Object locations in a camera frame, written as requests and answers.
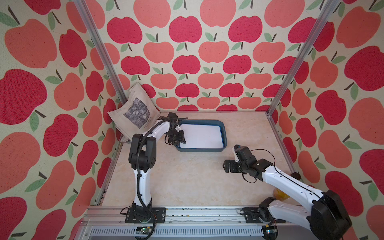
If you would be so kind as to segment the blue-framed whiteboard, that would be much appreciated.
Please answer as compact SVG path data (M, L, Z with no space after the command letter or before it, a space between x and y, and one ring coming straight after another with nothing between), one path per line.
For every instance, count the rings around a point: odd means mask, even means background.
M184 149L222 149L224 147L221 128L215 125L183 124L186 143L180 143Z

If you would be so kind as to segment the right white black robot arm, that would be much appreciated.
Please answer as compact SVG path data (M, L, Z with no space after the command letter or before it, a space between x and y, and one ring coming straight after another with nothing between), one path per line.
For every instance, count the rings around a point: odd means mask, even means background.
M276 198L268 197L259 204L256 213L243 210L246 216L263 223L284 220L310 230L319 240L340 240L352 227L352 221L340 196L329 190L323 192L285 174L271 162L256 160L225 160L226 173L250 175L293 198L298 205L286 204Z

